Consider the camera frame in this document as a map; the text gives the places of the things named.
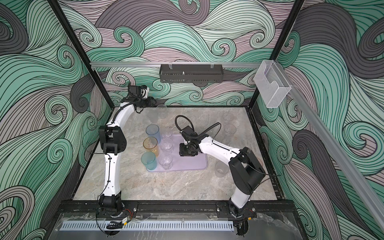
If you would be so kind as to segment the yellow transparent tall glass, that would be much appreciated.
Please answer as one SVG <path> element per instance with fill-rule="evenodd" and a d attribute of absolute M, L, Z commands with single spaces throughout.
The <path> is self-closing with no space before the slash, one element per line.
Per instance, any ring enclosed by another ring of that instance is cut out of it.
<path fill-rule="evenodd" d="M 146 151 L 154 153 L 156 158 L 159 156 L 158 140 L 155 137 L 147 137 L 143 141 L 143 147 Z"/>

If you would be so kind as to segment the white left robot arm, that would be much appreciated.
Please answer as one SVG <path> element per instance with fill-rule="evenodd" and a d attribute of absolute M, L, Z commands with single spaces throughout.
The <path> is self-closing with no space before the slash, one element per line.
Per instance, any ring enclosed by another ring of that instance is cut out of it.
<path fill-rule="evenodd" d="M 133 113 L 140 114 L 143 109 L 155 106 L 156 100 L 149 96 L 149 91 L 146 85 L 128 86 L 128 95 L 121 100 L 113 118 L 99 127 L 100 145 L 105 157 L 105 181 L 99 196 L 99 205 L 118 214 L 124 208 L 120 187 L 120 163 L 122 152 L 127 147 L 127 139 L 123 127 Z"/>

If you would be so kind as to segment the clear tall glass back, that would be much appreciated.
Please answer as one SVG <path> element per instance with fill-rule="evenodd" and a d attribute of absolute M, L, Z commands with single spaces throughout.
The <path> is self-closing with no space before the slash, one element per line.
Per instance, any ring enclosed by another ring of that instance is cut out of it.
<path fill-rule="evenodd" d="M 164 170 L 170 170 L 173 166 L 173 157 L 171 155 L 160 154 L 158 162 Z"/>

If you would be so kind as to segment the teal frosted tall glass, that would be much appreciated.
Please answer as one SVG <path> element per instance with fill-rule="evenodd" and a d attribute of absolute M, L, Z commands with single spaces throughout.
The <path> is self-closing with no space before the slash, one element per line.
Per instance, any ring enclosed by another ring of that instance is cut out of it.
<path fill-rule="evenodd" d="M 142 154 L 141 162 L 149 171 L 155 170 L 157 167 L 156 155 L 153 152 L 145 152 Z"/>

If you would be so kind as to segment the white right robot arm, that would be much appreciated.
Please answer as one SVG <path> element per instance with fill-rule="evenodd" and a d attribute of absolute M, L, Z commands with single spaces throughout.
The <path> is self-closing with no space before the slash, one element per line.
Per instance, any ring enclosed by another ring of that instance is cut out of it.
<path fill-rule="evenodd" d="M 239 218 L 244 214 L 246 203 L 262 182 L 266 172 L 250 148 L 232 148 L 207 134 L 212 128 L 220 125 L 215 123 L 200 134 L 197 134 L 192 126 L 183 129 L 177 127 L 184 139 L 180 144 L 179 155 L 194 157 L 199 153 L 207 154 L 229 167 L 236 186 L 229 200 L 229 208 L 231 214 Z"/>

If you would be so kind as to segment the clear faceted glass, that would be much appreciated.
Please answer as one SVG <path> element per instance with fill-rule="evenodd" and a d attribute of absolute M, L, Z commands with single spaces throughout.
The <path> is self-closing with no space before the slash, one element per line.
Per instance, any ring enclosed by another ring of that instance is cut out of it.
<path fill-rule="evenodd" d="M 160 148 L 164 154 L 171 154 L 173 151 L 174 143 L 171 139 L 165 138 L 160 142 Z"/>

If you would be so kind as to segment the blue transparent tall glass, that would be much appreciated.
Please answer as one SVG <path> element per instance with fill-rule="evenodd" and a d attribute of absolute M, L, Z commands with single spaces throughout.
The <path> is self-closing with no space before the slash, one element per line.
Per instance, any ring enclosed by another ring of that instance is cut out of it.
<path fill-rule="evenodd" d="M 161 142 L 161 133 L 158 125 L 151 124 L 146 127 L 146 134 L 148 137 L 157 139 L 158 144 Z"/>

